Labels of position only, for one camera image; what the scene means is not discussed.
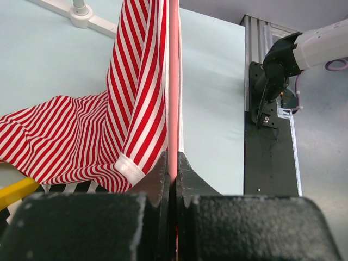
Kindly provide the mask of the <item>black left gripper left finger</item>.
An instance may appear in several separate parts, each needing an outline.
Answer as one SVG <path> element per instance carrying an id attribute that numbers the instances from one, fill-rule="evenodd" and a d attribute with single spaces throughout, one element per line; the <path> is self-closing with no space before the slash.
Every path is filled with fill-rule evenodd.
<path id="1" fill-rule="evenodd" d="M 38 192 L 17 209 L 1 260 L 168 260 L 167 153 L 126 193 Z"/>

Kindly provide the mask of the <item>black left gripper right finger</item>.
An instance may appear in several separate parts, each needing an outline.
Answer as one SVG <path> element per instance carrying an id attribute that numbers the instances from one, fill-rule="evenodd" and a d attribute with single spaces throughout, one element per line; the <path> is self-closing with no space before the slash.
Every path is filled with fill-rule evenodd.
<path id="1" fill-rule="evenodd" d="M 179 260 L 341 260 L 320 208 L 305 197 L 224 196 L 178 153 Z"/>

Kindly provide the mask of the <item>red white striped tank top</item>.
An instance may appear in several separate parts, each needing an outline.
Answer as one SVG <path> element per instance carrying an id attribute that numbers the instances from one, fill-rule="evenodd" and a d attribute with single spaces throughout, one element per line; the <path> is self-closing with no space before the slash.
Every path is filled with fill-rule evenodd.
<path id="1" fill-rule="evenodd" d="M 41 185 L 126 192 L 168 150 L 169 1 L 124 1 L 105 90 L 1 117 L 1 162 Z"/>

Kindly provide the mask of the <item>pink wire hanger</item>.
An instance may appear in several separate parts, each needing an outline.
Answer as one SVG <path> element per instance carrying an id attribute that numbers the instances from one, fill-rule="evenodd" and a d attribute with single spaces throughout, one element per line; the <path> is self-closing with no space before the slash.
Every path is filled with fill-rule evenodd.
<path id="1" fill-rule="evenodd" d="M 168 173 L 169 260 L 177 259 L 176 177 L 179 123 L 179 1 L 169 1 Z"/>

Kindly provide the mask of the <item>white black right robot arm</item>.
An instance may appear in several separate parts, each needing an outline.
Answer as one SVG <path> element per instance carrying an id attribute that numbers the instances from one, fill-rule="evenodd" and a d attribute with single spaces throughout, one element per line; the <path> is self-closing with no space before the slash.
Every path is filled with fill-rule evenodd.
<path id="1" fill-rule="evenodd" d="M 249 112 L 258 129 L 276 128 L 270 107 L 287 88 L 290 77 L 324 64 L 328 71 L 347 69 L 347 20 L 277 40 L 262 63 L 249 65 Z"/>

